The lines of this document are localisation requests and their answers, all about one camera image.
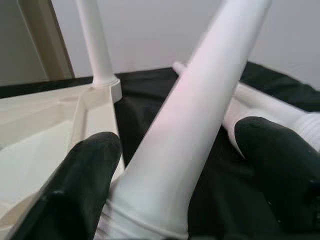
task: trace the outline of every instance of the white wall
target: white wall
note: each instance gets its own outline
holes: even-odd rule
[[[0,0],[0,86],[47,80],[17,0]]]
[[[114,71],[187,62],[220,2],[98,0]],[[75,75],[92,75],[75,0],[52,3]],[[319,0],[273,0],[249,59],[320,89],[319,9]]]

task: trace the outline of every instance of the white plastic part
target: white plastic part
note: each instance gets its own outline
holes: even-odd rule
[[[97,0],[76,0],[76,5],[93,71],[93,85],[119,85],[112,70]]]
[[[0,240],[74,144],[108,131],[118,133],[109,86],[0,99]],[[112,180],[123,171],[121,158]]]
[[[188,238],[190,198],[269,5],[269,0],[223,2],[126,171],[112,185],[97,239]]]
[[[180,75],[186,67],[176,61],[172,68]],[[307,113],[250,86],[238,83],[225,114],[223,126],[228,131],[230,142],[239,152],[235,139],[235,125],[237,121],[249,116],[263,117],[294,130],[320,152],[320,113]]]
[[[320,153],[320,113],[305,114],[290,128]]]

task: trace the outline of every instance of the tapered white tube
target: tapered white tube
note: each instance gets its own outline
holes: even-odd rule
[[[113,74],[97,0],[76,0],[76,5],[93,72],[93,85],[114,85],[119,80]]]
[[[269,0],[225,0],[124,174],[98,232],[110,238],[188,237],[190,198]]]
[[[180,75],[186,67],[176,61],[172,68]],[[320,152],[320,113],[307,113],[243,83],[238,83],[223,126],[233,146],[240,152],[235,139],[235,125],[245,117],[263,117],[294,130],[316,151]]]

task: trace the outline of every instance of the white plastic pole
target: white plastic pole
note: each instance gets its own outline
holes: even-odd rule
[[[190,198],[269,0],[225,0],[124,174],[98,225],[110,238],[188,237]]]
[[[97,0],[76,0],[76,5],[93,71],[93,85],[111,86],[119,80],[112,71]]]
[[[173,63],[172,68],[178,75],[186,69],[178,61]],[[235,125],[237,121],[249,116],[263,117],[294,130],[320,152],[320,113],[307,113],[250,86],[238,83],[224,116],[223,126],[228,131],[231,143],[239,152],[235,140]]]

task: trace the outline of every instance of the beige plastic base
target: beige plastic base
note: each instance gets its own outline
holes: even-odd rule
[[[118,134],[113,100],[121,96],[111,91],[119,88],[88,84],[0,99],[0,240],[76,143]],[[123,171],[121,158],[113,179]]]

